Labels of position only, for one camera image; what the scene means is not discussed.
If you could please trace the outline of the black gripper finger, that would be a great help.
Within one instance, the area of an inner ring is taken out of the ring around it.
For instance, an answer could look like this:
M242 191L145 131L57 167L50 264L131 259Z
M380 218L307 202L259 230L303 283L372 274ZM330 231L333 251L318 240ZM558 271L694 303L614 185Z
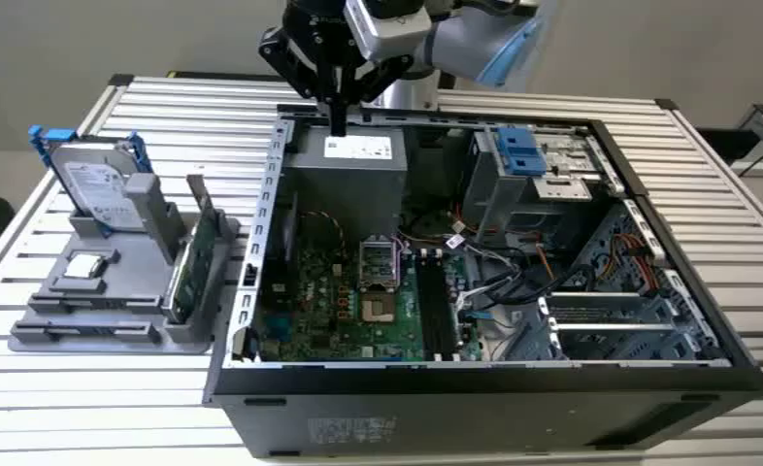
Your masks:
M265 30L258 53L278 75L303 98L314 98L328 107L330 134L338 134L338 93L336 69L317 71L282 27Z
M338 134L346 134L348 108L373 101L413 65L412 55L400 55L382 60L360 78L356 72L361 63L349 60L341 69L338 90Z

